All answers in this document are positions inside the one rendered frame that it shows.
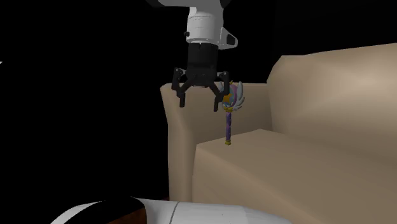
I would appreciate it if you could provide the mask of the purple winged toy wand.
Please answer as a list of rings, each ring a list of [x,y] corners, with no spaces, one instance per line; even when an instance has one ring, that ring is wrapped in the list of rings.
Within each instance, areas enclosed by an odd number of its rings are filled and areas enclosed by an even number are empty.
[[[244,103],[244,85],[240,81],[236,85],[231,81],[229,83],[229,94],[223,97],[221,101],[224,111],[226,112],[226,135],[225,144],[231,145],[231,126],[232,112],[239,110]]]

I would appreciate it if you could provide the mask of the beige sofa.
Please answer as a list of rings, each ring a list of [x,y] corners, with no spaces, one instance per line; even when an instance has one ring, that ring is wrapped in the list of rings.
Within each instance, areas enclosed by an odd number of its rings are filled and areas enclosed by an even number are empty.
[[[191,88],[168,123],[173,223],[397,224],[397,43],[283,55],[226,114]]]

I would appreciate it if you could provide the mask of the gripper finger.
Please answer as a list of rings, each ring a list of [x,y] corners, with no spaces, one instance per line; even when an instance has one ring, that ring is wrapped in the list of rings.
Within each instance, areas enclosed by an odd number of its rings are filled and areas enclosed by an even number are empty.
[[[214,112],[218,111],[218,105],[220,102],[223,101],[224,96],[228,95],[230,93],[230,74],[228,71],[223,71],[220,73],[217,73],[217,75],[222,79],[223,81],[223,90],[220,90],[216,85],[214,80],[211,80],[208,84],[208,87],[212,90],[212,92],[215,95],[214,98]]]
[[[184,84],[180,85],[180,78],[182,75],[187,77]],[[172,78],[171,89],[176,91],[176,96],[180,99],[179,107],[183,108],[185,106],[186,91],[193,85],[193,73],[187,70],[176,67],[174,69],[174,74]]]

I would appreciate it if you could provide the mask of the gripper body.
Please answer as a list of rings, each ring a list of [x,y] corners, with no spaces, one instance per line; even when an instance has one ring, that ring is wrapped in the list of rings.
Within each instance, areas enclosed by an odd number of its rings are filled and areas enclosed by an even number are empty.
[[[195,87],[208,87],[216,77],[218,46],[211,43],[189,43],[186,76]]]

